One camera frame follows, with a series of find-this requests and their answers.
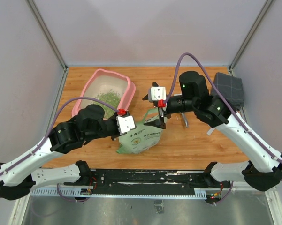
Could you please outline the pink litter box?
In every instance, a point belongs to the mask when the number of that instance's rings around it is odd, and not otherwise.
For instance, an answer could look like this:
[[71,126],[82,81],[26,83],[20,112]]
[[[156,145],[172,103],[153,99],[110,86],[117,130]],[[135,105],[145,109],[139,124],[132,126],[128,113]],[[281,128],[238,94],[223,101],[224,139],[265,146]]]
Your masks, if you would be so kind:
[[136,86],[129,77],[117,72],[97,69],[84,86],[81,96],[127,110],[135,91]]

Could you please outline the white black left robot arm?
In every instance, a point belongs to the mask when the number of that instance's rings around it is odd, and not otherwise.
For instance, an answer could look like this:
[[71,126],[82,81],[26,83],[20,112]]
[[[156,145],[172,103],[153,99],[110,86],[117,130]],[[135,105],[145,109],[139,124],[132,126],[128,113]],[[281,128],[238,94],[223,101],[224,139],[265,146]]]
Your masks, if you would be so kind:
[[87,185],[91,170],[85,161],[60,168],[43,166],[93,140],[119,137],[120,118],[114,113],[105,119],[101,106],[89,105],[68,121],[59,123],[33,148],[8,163],[0,163],[0,198],[16,200],[48,185]]

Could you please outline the grey metal scoop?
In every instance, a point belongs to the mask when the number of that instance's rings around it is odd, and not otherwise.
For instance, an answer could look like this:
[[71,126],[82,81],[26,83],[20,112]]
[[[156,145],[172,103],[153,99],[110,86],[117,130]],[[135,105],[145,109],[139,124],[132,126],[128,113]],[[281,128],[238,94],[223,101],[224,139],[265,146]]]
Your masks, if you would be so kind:
[[184,121],[184,124],[185,124],[185,126],[188,128],[189,127],[189,124],[188,124],[188,120],[187,120],[187,118],[186,118],[186,116],[185,116],[185,113],[181,113],[181,116],[182,116],[182,118],[183,118],[183,121]]

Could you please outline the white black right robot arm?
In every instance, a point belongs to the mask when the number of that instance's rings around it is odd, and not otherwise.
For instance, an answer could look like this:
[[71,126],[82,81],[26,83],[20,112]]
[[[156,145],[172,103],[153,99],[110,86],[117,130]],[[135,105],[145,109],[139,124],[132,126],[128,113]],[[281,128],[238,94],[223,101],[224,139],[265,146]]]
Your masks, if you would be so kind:
[[194,112],[197,119],[228,137],[248,157],[234,164],[211,162],[203,172],[203,182],[215,187],[223,181],[246,182],[259,191],[267,191],[282,180],[282,153],[271,148],[250,130],[240,113],[229,109],[219,96],[209,94],[206,80],[196,71],[179,76],[181,94],[169,96],[165,87],[153,83],[143,100],[153,103],[158,117],[146,126],[165,129],[165,119],[174,113]]

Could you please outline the folded dark grey cloth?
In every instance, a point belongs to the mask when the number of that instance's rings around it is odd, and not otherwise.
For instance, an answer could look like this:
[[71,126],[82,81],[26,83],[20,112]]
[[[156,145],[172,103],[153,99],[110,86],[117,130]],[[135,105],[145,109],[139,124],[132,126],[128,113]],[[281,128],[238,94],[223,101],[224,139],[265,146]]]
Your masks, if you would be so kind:
[[213,84],[223,97],[238,111],[244,106],[244,90],[241,78],[216,73]]

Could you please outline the green cat litter pellets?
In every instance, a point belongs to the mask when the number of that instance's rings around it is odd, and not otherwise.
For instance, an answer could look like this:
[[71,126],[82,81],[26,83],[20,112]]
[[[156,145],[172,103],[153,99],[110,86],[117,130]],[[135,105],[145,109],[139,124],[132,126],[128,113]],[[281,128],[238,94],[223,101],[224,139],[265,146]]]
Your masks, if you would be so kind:
[[[110,89],[107,92],[99,93],[95,97],[95,99],[100,100],[101,102],[107,103],[108,105],[112,106],[113,108],[117,108],[120,103],[121,96],[119,93],[115,92],[113,89]],[[103,105],[99,102],[93,102],[93,103],[101,106],[104,109],[105,111],[104,119],[110,118],[115,113],[114,110],[107,107],[106,105]]]

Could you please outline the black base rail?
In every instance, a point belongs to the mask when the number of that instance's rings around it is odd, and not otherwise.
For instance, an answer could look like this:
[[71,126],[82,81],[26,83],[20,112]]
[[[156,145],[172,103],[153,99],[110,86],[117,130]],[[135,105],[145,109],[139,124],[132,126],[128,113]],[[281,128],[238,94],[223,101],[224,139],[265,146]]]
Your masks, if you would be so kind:
[[91,169],[89,174],[78,181],[64,182],[70,186],[92,185],[94,191],[97,188],[104,190],[115,188],[124,193],[128,189],[153,192],[155,194],[169,194],[178,191],[190,192],[195,188],[228,188],[227,181],[218,182],[210,178],[203,171],[195,170],[137,170],[137,169]]

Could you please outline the white plastic bag clip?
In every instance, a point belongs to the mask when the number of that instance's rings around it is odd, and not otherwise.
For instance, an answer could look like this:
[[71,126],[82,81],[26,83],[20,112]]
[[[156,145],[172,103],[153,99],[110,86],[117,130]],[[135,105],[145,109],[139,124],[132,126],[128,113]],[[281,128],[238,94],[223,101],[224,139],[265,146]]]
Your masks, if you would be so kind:
[[209,129],[209,131],[207,132],[207,135],[210,136],[214,131],[214,128]]

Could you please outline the green cat litter bag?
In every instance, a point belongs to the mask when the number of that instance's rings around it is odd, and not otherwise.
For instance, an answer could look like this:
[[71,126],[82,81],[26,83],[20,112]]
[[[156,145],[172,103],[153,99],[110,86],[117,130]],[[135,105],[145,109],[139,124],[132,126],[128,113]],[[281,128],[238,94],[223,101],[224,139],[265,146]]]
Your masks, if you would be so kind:
[[119,154],[138,154],[155,146],[160,141],[163,129],[145,126],[145,122],[151,122],[158,118],[158,110],[149,109],[142,120],[136,122],[136,129],[119,137],[120,147],[116,151]]

